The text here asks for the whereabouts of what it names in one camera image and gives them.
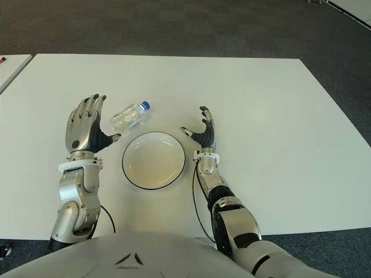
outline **robotic arm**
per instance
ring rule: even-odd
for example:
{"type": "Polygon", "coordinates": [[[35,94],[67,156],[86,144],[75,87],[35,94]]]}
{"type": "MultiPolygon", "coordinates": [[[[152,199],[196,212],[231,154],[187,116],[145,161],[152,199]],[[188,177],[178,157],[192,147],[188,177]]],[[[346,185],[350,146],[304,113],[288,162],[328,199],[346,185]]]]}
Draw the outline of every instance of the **robotic arm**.
{"type": "Polygon", "coordinates": [[[103,162],[94,154],[111,145],[120,134],[107,136],[100,130],[100,115],[106,96],[95,94],[81,101],[67,122],[66,147],[71,157],[59,166],[61,205],[49,240],[57,251],[90,239],[100,214],[99,171],[103,162]]]}
{"type": "Polygon", "coordinates": [[[195,151],[197,177],[208,201],[213,234],[219,251],[259,278],[334,278],[299,261],[272,242],[261,240],[253,214],[233,194],[219,175],[219,155],[215,153],[214,124],[210,111],[200,107],[206,125],[203,133],[186,127],[181,130],[201,144],[195,151]]]}

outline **white desk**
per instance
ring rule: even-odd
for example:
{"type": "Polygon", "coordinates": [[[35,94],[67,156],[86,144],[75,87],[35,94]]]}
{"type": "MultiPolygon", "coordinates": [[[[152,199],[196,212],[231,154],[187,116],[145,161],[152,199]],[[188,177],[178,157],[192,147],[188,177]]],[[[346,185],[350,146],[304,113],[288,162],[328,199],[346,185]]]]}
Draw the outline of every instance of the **white desk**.
{"type": "Polygon", "coordinates": [[[0,58],[2,57],[5,57],[6,61],[0,64],[0,94],[32,59],[32,56],[27,54],[25,55],[0,54],[0,58]]]}
{"type": "MultiPolygon", "coordinates": [[[[300,60],[41,54],[0,97],[0,238],[49,238],[67,118],[95,93],[107,95],[108,134],[117,111],[152,105],[145,122],[98,154],[100,200],[118,230],[204,236],[191,195],[199,146],[179,130],[203,129],[200,104],[215,119],[221,174],[263,234],[371,226],[371,148],[300,60]],[[135,187],[121,170],[125,147],[147,131],[174,135],[186,152],[183,174],[157,191],[135,187]]],[[[210,231],[199,188],[197,196],[210,231]]],[[[102,212],[96,236],[111,231],[102,212]]]]}

